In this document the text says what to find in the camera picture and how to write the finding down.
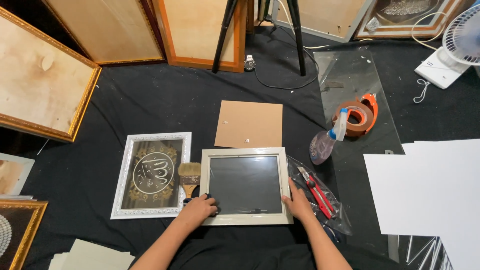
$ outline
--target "wristwatch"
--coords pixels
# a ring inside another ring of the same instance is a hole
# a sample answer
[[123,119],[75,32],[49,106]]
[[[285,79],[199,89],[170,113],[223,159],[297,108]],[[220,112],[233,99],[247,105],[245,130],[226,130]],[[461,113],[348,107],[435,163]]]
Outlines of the wristwatch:
[[252,71],[255,69],[255,60],[253,60],[252,55],[247,55],[244,67],[246,71]]

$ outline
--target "plastic bag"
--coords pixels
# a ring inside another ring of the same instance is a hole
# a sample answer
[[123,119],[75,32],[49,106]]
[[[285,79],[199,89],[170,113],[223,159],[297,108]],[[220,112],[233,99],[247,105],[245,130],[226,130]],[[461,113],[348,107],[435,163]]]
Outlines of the plastic bag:
[[[350,221],[348,220],[347,214],[345,213],[345,209],[343,208],[342,203],[335,198],[335,196],[330,191],[330,189],[322,181],[320,181],[320,179],[318,179],[317,175],[312,170],[310,170],[307,166],[303,165],[300,161],[288,155],[287,155],[287,165],[288,165],[288,175],[292,178],[297,188],[301,188],[305,192],[305,195],[308,201],[310,201],[312,210],[316,215],[317,219],[323,224],[327,225],[328,227],[334,230],[337,230],[347,235],[352,235],[351,224],[350,224]],[[310,189],[308,188],[307,182],[301,175],[298,167],[303,167],[305,171],[313,177],[315,182],[317,182],[317,185],[320,187],[325,197],[328,199],[328,201],[332,205],[332,208],[334,210],[333,215],[335,217],[331,219],[327,219],[327,217],[322,213],[322,211],[318,207],[318,203],[315,200],[315,197],[313,196]]]

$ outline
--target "tripod leg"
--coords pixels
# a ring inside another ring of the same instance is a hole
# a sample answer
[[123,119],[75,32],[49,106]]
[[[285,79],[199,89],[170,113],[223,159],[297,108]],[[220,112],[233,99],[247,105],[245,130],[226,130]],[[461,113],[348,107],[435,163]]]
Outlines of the tripod leg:
[[222,29],[220,30],[220,36],[218,37],[218,44],[216,46],[215,58],[213,60],[212,72],[217,73],[220,65],[220,55],[222,54],[223,43],[227,36],[228,26],[232,20],[233,13],[237,7],[238,0],[227,0],[227,6],[225,8],[225,14],[223,15]]
[[299,54],[300,75],[305,76],[305,56],[303,55],[303,41],[301,38],[300,11],[298,0],[287,0],[290,17],[292,17],[293,30],[297,40],[297,51]]

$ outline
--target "hand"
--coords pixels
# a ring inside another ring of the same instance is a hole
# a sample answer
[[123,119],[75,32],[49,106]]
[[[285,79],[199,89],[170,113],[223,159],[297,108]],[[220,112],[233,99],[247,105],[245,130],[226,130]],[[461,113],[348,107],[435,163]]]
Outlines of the hand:
[[290,177],[288,178],[288,184],[290,185],[290,191],[292,192],[292,199],[287,196],[282,196],[282,201],[287,205],[290,213],[301,222],[305,222],[311,217],[316,219],[303,189],[297,189],[295,183],[293,183]]
[[183,209],[180,214],[173,220],[174,223],[184,226],[186,233],[190,234],[209,216],[215,215],[217,208],[214,198],[207,199],[207,194],[193,198]]

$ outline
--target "person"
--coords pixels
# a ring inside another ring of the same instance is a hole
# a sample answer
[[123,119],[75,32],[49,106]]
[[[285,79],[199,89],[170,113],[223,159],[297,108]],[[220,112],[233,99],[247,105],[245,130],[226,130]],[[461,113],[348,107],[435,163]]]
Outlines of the person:
[[[166,269],[318,269],[352,270],[336,245],[326,234],[317,220],[302,189],[297,189],[292,179],[288,180],[291,199],[282,196],[283,203],[297,218],[307,233],[310,246],[296,244],[279,247],[276,250],[241,250],[224,247],[215,242],[193,242],[179,248],[185,239],[203,221],[217,214],[214,198],[207,194],[193,198],[172,221],[162,235],[134,262],[130,270]],[[363,268],[396,269],[395,263],[377,255],[367,255],[367,259],[354,259],[354,264]]]

